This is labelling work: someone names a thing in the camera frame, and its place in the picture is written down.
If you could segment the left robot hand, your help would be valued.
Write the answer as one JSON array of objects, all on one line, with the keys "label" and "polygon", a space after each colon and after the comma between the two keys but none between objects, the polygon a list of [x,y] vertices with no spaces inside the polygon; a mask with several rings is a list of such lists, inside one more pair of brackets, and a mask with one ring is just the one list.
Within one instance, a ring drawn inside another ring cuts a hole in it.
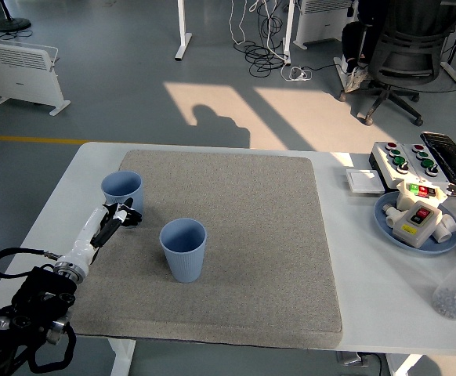
[{"label": "left robot hand", "polygon": [[94,210],[78,234],[73,248],[56,263],[56,268],[67,269],[82,280],[89,274],[89,266],[98,250],[120,226],[137,226],[142,215],[132,206],[133,199],[124,203],[102,204]]}]

